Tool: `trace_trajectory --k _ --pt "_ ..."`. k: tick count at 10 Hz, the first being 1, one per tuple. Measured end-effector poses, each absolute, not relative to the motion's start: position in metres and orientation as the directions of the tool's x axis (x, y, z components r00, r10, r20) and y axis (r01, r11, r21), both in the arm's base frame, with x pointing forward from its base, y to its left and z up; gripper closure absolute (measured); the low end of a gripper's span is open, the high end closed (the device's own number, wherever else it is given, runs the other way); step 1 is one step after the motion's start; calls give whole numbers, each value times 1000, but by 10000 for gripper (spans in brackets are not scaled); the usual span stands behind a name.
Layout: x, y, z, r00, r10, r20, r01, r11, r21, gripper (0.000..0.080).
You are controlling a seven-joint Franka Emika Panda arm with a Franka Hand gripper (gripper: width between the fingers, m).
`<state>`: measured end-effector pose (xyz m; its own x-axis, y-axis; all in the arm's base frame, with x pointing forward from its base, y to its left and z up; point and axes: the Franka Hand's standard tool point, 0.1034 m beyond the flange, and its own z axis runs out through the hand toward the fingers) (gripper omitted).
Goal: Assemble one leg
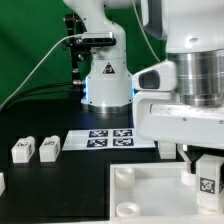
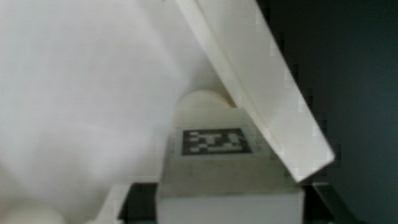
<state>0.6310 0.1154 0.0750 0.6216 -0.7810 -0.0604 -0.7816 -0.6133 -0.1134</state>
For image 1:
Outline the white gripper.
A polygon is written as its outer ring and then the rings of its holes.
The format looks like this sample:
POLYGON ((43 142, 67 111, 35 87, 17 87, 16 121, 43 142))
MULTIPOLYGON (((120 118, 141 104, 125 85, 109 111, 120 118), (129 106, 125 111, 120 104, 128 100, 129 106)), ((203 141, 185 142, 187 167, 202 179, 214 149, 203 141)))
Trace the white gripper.
POLYGON ((177 143, 191 173, 182 144, 224 149, 224 106, 188 106, 169 92, 140 91, 135 96, 135 129, 143 139, 177 143))

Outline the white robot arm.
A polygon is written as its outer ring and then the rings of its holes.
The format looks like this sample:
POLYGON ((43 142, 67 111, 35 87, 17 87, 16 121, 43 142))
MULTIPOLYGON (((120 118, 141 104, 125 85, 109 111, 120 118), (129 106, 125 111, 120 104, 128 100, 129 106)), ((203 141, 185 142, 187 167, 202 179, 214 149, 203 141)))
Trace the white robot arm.
POLYGON ((84 22, 93 52, 82 102, 94 112, 130 105, 137 134, 163 159, 186 145, 224 150, 224 0, 63 0, 84 22), (139 5, 145 30, 166 43, 164 61, 129 74, 125 33, 104 11, 139 5))

